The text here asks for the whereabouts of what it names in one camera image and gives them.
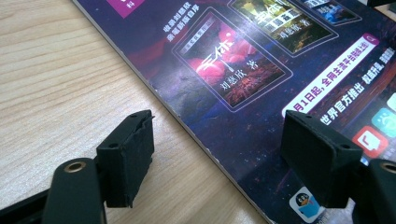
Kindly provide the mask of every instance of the red app icon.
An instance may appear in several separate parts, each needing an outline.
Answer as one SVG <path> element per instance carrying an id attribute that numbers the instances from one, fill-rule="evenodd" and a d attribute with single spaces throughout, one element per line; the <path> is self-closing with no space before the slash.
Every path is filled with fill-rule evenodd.
<path id="1" fill-rule="evenodd" d="M 370 126 L 364 126 L 352 141 L 371 158 L 377 158 L 389 145 L 388 139 Z"/>

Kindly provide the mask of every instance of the printed book cover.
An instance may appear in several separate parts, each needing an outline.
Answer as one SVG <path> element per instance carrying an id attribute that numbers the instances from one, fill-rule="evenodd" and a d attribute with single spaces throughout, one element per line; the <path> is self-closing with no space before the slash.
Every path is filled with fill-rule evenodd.
<path id="1" fill-rule="evenodd" d="M 270 222 L 352 222 L 280 157 L 287 109 L 396 161 L 396 25 L 357 0 L 74 2 Z"/>

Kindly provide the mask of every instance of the light wood surface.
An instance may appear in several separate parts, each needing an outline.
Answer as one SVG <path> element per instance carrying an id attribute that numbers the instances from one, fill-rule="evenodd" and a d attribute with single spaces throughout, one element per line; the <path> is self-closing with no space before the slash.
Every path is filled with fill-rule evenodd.
<path id="1" fill-rule="evenodd" d="M 151 109 L 153 163 L 108 223 L 266 223 L 70 0 L 2 0 L 0 27 L 0 209 Z"/>

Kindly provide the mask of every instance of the purple label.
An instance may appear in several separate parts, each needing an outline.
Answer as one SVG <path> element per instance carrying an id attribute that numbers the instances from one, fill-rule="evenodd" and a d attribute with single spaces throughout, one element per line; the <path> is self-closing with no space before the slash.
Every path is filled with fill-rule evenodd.
<path id="1" fill-rule="evenodd" d="M 124 19 L 137 9 L 145 0 L 107 0 Z"/>

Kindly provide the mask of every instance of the blue app icon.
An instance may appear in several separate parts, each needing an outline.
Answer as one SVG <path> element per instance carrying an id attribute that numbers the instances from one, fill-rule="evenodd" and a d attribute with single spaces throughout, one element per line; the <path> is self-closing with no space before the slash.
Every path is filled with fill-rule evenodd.
<path id="1" fill-rule="evenodd" d="M 382 133 L 396 137 L 396 115 L 386 108 L 381 108 L 372 118 L 372 123 Z"/>

